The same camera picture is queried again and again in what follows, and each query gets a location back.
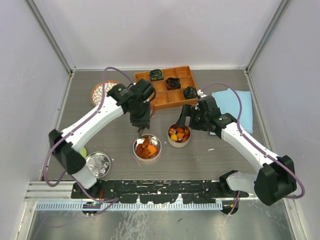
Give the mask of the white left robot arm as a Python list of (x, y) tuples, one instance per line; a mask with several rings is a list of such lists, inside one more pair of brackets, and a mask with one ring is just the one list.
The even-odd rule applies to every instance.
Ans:
[(139, 131), (150, 128), (151, 102), (155, 94), (155, 88), (145, 79), (128, 87), (117, 84), (107, 92), (99, 105), (76, 123), (61, 132), (53, 129), (49, 133), (50, 154), (67, 174), (81, 184), (82, 192), (88, 198), (99, 195), (100, 185), (96, 183), (97, 177), (86, 165), (80, 150), (107, 124), (126, 113), (130, 114), (130, 123)]

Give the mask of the brown fried cutlet piece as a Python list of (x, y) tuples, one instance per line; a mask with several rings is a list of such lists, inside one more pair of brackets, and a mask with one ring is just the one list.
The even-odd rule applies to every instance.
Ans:
[(149, 138), (149, 136), (147, 136), (147, 135), (144, 135), (143, 138), (144, 138), (144, 140), (143, 140), (143, 142), (142, 142), (142, 148), (145, 149), (145, 148), (147, 148), (147, 147), (149, 146), (149, 144), (150, 144), (150, 138)]

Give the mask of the red sausage piece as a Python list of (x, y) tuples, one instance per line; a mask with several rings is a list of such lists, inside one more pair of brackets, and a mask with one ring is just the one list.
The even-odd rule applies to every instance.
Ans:
[(183, 141), (183, 142), (186, 142), (186, 141), (189, 139), (190, 134), (191, 134), (191, 132), (190, 132), (188, 129), (186, 129), (186, 130), (184, 131), (184, 135), (183, 135), (182, 141)]

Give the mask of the brown meat piece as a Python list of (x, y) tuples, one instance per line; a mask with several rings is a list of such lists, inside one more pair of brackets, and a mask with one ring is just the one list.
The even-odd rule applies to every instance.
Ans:
[(135, 153), (139, 158), (142, 158), (143, 151), (144, 151), (144, 148), (142, 147), (142, 145), (138, 145)]

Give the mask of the striped bacon cube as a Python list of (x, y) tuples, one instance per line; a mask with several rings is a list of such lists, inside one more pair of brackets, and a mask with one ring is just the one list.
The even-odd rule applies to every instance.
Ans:
[(176, 129), (172, 127), (172, 128), (169, 129), (168, 133), (169, 133), (170, 135), (173, 135), (173, 134), (176, 133)]

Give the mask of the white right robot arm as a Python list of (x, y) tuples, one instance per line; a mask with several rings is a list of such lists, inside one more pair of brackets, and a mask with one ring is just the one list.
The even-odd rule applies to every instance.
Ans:
[(297, 190), (297, 177), (293, 160), (268, 150), (240, 125), (229, 113), (221, 113), (212, 96), (198, 99), (196, 105), (185, 104), (176, 122), (183, 127), (190, 118), (189, 128), (213, 132), (233, 146), (254, 168), (254, 174), (231, 170), (219, 178), (219, 191), (231, 197), (236, 191), (254, 194), (265, 205), (271, 206), (289, 198)]

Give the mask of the orange shrimp piece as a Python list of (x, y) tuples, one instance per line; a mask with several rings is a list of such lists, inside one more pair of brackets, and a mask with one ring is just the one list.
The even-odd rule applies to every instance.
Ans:
[(149, 144), (147, 148), (144, 148), (142, 158), (148, 159), (157, 153), (158, 149), (156, 146)]

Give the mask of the tall pink lunch tin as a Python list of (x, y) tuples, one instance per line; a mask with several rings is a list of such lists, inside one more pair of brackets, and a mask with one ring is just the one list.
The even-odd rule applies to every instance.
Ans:
[(143, 134), (134, 141), (132, 151), (139, 163), (150, 165), (160, 158), (162, 145), (155, 135)]

